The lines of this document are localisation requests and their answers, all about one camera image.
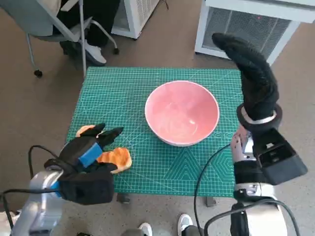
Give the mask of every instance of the black cable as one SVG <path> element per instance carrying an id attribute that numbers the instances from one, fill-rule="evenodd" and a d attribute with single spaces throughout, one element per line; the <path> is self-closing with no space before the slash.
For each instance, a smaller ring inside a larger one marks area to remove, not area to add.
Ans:
<path id="1" fill-rule="evenodd" d="M 13 229 L 13 221 L 12 221 L 12 217 L 10 215 L 9 205 L 8 205 L 8 202 L 7 202 L 6 197 L 5 197 L 5 195 L 7 193 L 43 194 L 43 193 L 54 193 L 54 192 L 58 192 L 58 191 L 60 191 L 60 189 L 34 189 L 33 190 L 33 189 L 19 189 L 19 188 L 16 188 L 16 189 L 8 189 L 8 190 L 5 190 L 4 192 L 2 192 L 0 194 L 0 199 L 2 198 L 2 200 L 3 200 L 4 211 L 5 211 L 6 217 L 7 217 L 8 221 L 9 221 L 11 229 Z"/>
<path id="2" fill-rule="evenodd" d="M 57 156 L 54 152 L 50 151 L 48 148 L 46 148 L 46 147 L 44 147 L 44 146 L 42 146 L 42 145 L 33 145 L 33 146 L 31 146 L 30 149 L 29 149 L 29 153 L 28 153 L 28 155 L 29 155 L 29 168 L 30 168 L 31 179 L 34 177 L 33 165 L 32 165 L 32 150 L 33 150 L 34 148 L 43 149 L 43 150 L 49 152 L 50 154 L 52 154 L 54 158 L 56 158 L 56 159 L 58 158 L 58 156 Z"/>
<path id="3" fill-rule="evenodd" d="M 202 177 L 203 177 L 203 174 L 204 172 L 206 171 L 208 165 L 210 164 L 211 160 L 219 153 L 221 152 L 222 150 L 224 150 L 225 148 L 227 148 L 228 146 L 230 146 L 230 144 L 227 144 L 223 147 L 221 147 L 218 151 L 216 151 L 210 158 L 209 160 L 207 161 L 206 165 L 204 166 L 202 172 L 200 173 L 200 176 L 198 178 L 198 181 L 197 181 L 197 185 L 196 185 L 196 189 L 195 189 L 195 195 L 194 195 L 194 198 L 193 198 L 193 211 L 195 213 L 195 218 L 196 218 L 196 223 L 197 223 L 197 227 L 198 227 L 198 231 L 200 233 L 200 235 L 202 236 L 202 229 L 200 227 L 200 223 L 199 223 L 199 219 L 198 219 L 198 214 L 197 214 L 197 206 L 196 206 L 196 199 L 197 199 L 197 193 L 198 193 L 198 189 L 199 189 L 199 186 L 200 186 L 200 182 L 202 180 Z"/>
<path id="4" fill-rule="evenodd" d="M 168 7 L 167 0 L 161 0 L 161 1 L 165 3 L 165 5 L 166 5 L 166 9 L 168 10 L 168 9 L 169 9 L 169 7 Z"/>
<path id="5" fill-rule="evenodd" d="M 278 205 L 281 205 L 286 211 L 287 213 L 289 214 L 289 216 L 291 217 L 291 220 L 292 220 L 292 223 L 293 223 L 293 226 L 294 226 L 294 229 L 295 229 L 295 232 L 296 232 L 296 235 L 297 236 L 301 236 L 300 234 L 300 230 L 299 230 L 299 227 L 297 225 L 297 222 L 296 222 L 296 219 L 293 215 L 293 212 L 290 210 L 290 208 L 284 204 L 283 202 L 281 201 L 278 201 L 278 200 L 274 200 L 274 199 L 263 199 L 263 200 L 260 200 L 260 201 L 257 201 L 253 204 L 250 204 L 248 206 L 245 206 L 245 207 L 242 207 L 240 209 L 236 209 L 236 210 L 229 210 L 229 211 L 226 211 L 224 213 L 221 213 L 221 214 L 218 214 L 214 217 L 212 217 L 210 220 L 208 220 L 205 224 L 205 228 L 204 228 L 204 236 L 209 236 L 208 235 L 208 228 L 209 228 L 209 225 L 213 222 L 215 222 L 216 220 L 220 219 L 220 218 L 223 218 L 225 216 L 229 216 L 231 214 L 234 214 L 234 213 L 239 213 L 241 211 L 245 211 L 249 208 L 252 208 L 252 207 L 255 207 L 257 205 L 263 205 L 263 204 L 268 204 L 268 203 L 275 203 L 275 204 L 278 204 Z"/>

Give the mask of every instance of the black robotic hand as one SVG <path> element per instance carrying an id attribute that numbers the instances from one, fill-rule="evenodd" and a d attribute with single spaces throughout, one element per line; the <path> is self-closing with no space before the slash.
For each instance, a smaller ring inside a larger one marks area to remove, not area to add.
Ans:
<path id="1" fill-rule="evenodd" d="M 249 117 L 259 120 L 271 116 L 279 92 L 264 56 L 248 42 L 229 34 L 214 33 L 212 40 L 241 71 L 244 108 Z"/>
<path id="2" fill-rule="evenodd" d="M 63 170 L 58 184 L 64 199 L 84 205 L 112 201 L 114 180 L 111 171 L 117 166 L 95 160 L 106 145 L 113 143 L 123 128 L 103 132 L 104 127 L 102 123 L 87 129 L 80 137 L 67 143 L 57 159 L 45 163 L 45 168 L 58 166 Z"/>

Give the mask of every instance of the green cutting mat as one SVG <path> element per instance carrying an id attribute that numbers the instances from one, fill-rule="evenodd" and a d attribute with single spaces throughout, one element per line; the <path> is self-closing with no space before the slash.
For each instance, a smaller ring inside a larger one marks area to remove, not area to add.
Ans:
<path id="1" fill-rule="evenodd" d="M 191 147 L 165 144 L 148 127 L 144 106 L 161 84 L 190 80 L 206 87 L 220 107 L 215 131 Z M 228 144 L 238 128 L 236 107 L 241 103 L 238 70 L 181 68 L 90 67 L 72 118 L 67 140 L 87 124 L 106 123 L 107 129 L 123 126 L 123 133 L 106 147 L 127 147 L 133 160 L 130 170 L 115 175 L 115 191 L 193 195 L 196 180 L 212 153 Z M 226 149 L 211 163 L 199 195 L 231 197 L 234 187 L 231 152 Z"/>

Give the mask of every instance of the shoe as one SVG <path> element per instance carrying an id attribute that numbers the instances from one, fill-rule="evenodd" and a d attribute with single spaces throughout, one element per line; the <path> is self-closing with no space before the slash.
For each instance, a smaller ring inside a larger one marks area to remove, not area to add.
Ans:
<path id="1" fill-rule="evenodd" d="M 142 223 L 140 226 L 139 226 L 139 229 L 141 229 L 145 235 L 147 236 L 152 236 L 153 233 L 152 233 L 152 228 L 151 228 L 151 225 L 149 223 Z"/>
<path id="2" fill-rule="evenodd" d="M 102 56 L 101 48 L 88 44 L 85 40 L 85 51 L 87 59 L 95 65 L 104 66 L 106 59 Z"/>
<path id="3" fill-rule="evenodd" d="M 182 214 L 179 217 L 178 224 L 177 224 L 178 236 L 181 236 L 182 231 L 184 231 L 189 225 L 193 225 L 191 217 L 187 214 Z"/>
<path id="4" fill-rule="evenodd" d="M 61 48 L 63 49 L 63 54 L 68 55 L 72 58 L 75 58 L 81 52 L 76 49 L 76 43 L 70 41 L 64 41 L 59 43 Z"/>

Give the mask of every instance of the bowl rim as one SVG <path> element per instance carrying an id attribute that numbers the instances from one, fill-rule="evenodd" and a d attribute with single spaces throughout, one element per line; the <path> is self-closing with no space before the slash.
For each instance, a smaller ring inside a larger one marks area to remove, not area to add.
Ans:
<path id="1" fill-rule="evenodd" d="M 160 135 L 157 134 L 157 132 L 152 128 L 150 122 L 148 121 L 148 116 L 147 116 L 147 105 L 148 105 L 148 101 L 150 99 L 150 97 L 152 96 L 152 94 L 157 90 L 159 89 L 160 87 L 166 85 L 166 84 L 171 84 L 171 83 L 178 83 L 178 82 L 185 82 L 185 83 L 189 83 L 189 84 L 194 84 L 194 85 L 197 85 L 199 86 L 200 88 L 204 89 L 208 94 L 210 94 L 210 96 L 212 96 L 215 104 L 216 104 L 216 107 L 217 107 L 217 112 L 218 112 L 218 117 L 217 117 L 217 120 L 216 120 L 216 123 L 213 127 L 213 129 L 205 136 L 205 137 L 202 137 L 200 139 L 198 139 L 197 141 L 193 142 L 193 143 L 175 143 L 169 139 L 166 139 Z M 145 118 L 146 118 L 146 121 L 147 121 L 147 124 L 148 126 L 150 127 L 150 129 L 154 132 L 155 135 L 157 135 L 160 139 L 162 139 L 163 141 L 165 141 L 166 143 L 168 144 L 173 144 L 173 145 L 176 145 L 176 146 L 190 146 L 190 145 L 194 145 L 194 144 L 197 144 L 199 142 L 201 142 L 202 140 L 204 140 L 205 138 L 207 138 L 210 134 L 212 134 L 212 132 L 216 129 L 216 127 L 218 126 L 218 122 L 219 122 L 219 119 L 220 119 L 220 108 L 219 108 L 219 104 L 216 100 L 216 98 L 213 96 L 213 94 L 207 90 L 205 87 L 203 87 L 202 85 L 198 84 L 198 83 L 195 83 L 195 82 L 192 82 L 192 81 L 189 81 L 189 80 L 174 80 L 174 81 L 170 81 L 170 82 L 167 82 L 167 83 L 164 83 L 158 87 L 156 87 L 151 93 L 150 95 L 148 96 L 147 98 L 147 101 L 146 101 L 146 104 L 145 104 L 145 107 L 144 107 L 144 115 L 145 115 Z"/>

